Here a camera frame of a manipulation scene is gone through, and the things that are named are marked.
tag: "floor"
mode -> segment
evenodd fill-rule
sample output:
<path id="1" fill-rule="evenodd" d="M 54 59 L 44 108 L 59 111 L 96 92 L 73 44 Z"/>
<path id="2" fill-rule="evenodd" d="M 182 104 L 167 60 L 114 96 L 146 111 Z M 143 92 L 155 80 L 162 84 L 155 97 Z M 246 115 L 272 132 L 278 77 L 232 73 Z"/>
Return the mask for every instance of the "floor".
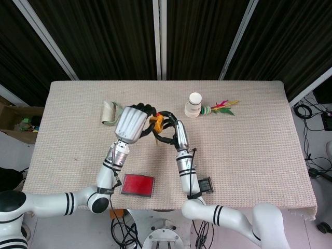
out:
<path id="1" fill-rule="evenodd" d="M 251 220 L 251 211 L 242 210 Z M 291 249 L 329 249 L 332 245 L 332 234 L 320 233 L 314 222 L 305 222 L 289 211 L 282 211 L 285 233 Z M 212 238 L 210 229 L 206 244 Z M 196 235 L 191 229 L 191 244 L 195 244 Z M 39 218 L 33 236 L 31 249 L 73 249 L 73 248 L 118 248 L 110 236 L 109 213 L 96 215 L 89 211 L 79 210 L 72 216 Z M 213 249 L 217 248 L 259 248 L 251 241 L 236 232 L 215 227 Z"/>
<path id="2" fill-rule="evenodd" d="M 297 117 L 294 122 L 299 134 L 300 143 L 303 144 L 303 123 Z M 309 120 L 311 129 L 319 129 L 321 120 L 319 116 Z M 313 156 L 324 156 L 325 144 L 332 140 L 332 132 L 315 132 L 308 135 L 310 152 Z M 0 132 L 0 167 L 23 170 L 28 167 L 33 145 L 21 143 Z M 312 180 L 312 185 L 319 204 L 317 221 L 304 221 L 301 217 L 292 215 L 289 211 L 282 211 L 287 239 L 292 249 L 328 249 L 332 248 L 332 234 L 320 233 L 315 222 L 325 220 L 332 224 L 332 213 L 328 207 L 332 206 L 332 185 L 323 179 Z M 251 220 L 251 210 L 243 210 Z M 109 213 L 99 215 L 79 210 L 72 216 L 55 218 L 39 218 L 25 216 L 25 222 L 32 232 L 29 241 L 31 249 L 53 248 L 118 248 L 110 236 Z M 209 245 L 212 237 L 209 232 L 206 244 Z M 191 228 L 191 244 L 195 244 L 196 235 Z M 211 248 L 258 248 L 241 235 L 221 228 L 215 228 L 214 241 Z"/>

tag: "black device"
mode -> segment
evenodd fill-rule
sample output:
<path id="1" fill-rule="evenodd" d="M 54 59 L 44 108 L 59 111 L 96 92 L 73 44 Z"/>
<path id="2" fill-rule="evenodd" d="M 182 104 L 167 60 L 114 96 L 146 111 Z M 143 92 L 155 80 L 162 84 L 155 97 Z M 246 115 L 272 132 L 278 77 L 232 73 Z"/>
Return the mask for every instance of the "black device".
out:
<path id="1" fill-rule="evenodd" d="M 332 112 L 325 112 L 321 114 L 322 122 L 325 131 L 332 131 Z"/>
<path id="2" fill-rule="evenodd" d="M 210 177 L 198 180 L 198 184 L 202 193 L 213 193 L 213 186 Z"/>
<path id="3" fill-rule="evenodd" d="M 318 230 L 320 231 L 320 232 L 322 232 L 322 233 L 332 233 L 332 229 L 331 229 L 331 227 L 329 226 L 329 224 L 328 223 L 326 223 L 326 222 L 321 222 L 321 223 L 319 223 L 318 225 L 317 225 L 317 228 L 318 228 Z"/>
<path id="4" fill-rule="evenodd" d="M 321 83 L 313 91 L 317 103 L 320 104 L 330 104 L 332 103 L 332 76 L 329 77 L 326 81 Z"/>
<path id="5" fill-rule="evenodd" d="M 319 170 L 317 169 L 314 169 L 314 168 L 310 168 L 308 169 L 308 173 L 309 173 L 309 176 L 311 178 L 317 178 L 318 176 L 321 176 L 322 178 L 325 178 L 327 179 L 328 181 L 332 182 L 332 177 L 329 176 L 328 174 L 324 173 L 324 172 L 320 172 Z"/>

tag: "orange object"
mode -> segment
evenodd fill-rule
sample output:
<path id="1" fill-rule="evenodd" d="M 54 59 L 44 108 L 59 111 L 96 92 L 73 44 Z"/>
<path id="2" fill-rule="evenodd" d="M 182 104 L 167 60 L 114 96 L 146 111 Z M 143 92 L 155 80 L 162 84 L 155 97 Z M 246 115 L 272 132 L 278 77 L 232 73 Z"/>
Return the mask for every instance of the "orange object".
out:
<path id="1" fill-rule="evenodd" d="M 164 116 L 157 113 L 156 117 L 150 117 L 149 123 L 155 123 L 154 130 L 159 134 L 162 132 Z"/>
<path id="2" fill-rule="evenodd" d="M 114 209 L 114 210 L 109 211 L 109 216 L 111 219 L 116 219 L 115 215 L 118 216 L 118 218 L 121 218 L 125 215 L 125 210 L 124 209 Z"/>

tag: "black curtain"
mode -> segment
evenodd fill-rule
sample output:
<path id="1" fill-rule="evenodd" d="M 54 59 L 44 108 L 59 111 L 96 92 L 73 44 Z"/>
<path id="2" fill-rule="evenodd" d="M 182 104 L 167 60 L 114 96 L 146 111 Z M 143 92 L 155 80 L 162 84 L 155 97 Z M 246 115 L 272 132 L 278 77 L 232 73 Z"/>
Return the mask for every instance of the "black curtain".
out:
<path id="1" fill-rule="evenodd" d="M 152 1 L 29 3 L 80 80 L 157 79 Z"/>
<path id="2" fill-rule="evenodd" d="M 168 0 L 167 79 L 218 79 L 249 0 Z"/>
<path id="3" fill-rule="evenodd" d="M 52 81 L 69 80 L 12 0 L 0 1 L 0 84 L 44 106 Z"/>
<path id="4" fill-rule="evenodd" d="M 331 66 L 331 0 L 260 0 L 225 79 L 281 80 L 292 100 Z"/>
<path id="5" fill-rule="evenodd" d="M 313 90 L 313 94 L 318 103 L 332 104 L 332 76 Z"/>

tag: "cardboard box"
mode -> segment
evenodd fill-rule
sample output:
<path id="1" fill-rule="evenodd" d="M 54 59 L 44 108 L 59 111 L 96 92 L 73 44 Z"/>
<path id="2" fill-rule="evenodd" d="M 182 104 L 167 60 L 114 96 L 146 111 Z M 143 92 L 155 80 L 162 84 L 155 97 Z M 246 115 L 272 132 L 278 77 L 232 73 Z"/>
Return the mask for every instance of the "cardboard box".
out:
<path id="1" fill-rule="evenodd" d="M 0 114 L 1 114 L 4 106 L 6 106 L 6 105 L 13 105 L 13 104 L 10 103 L 8 100 L 6 100 L 4 97 L 0 96 Z"/>
<path id="2" fill-rule="evenodd" d="M 23 118 L 43 116 L 44 107 L 3 106 L 0 112 L 0 131 L 27 144 L 34 144 L 38 132 L 16 131 L 14 126 Z"/>

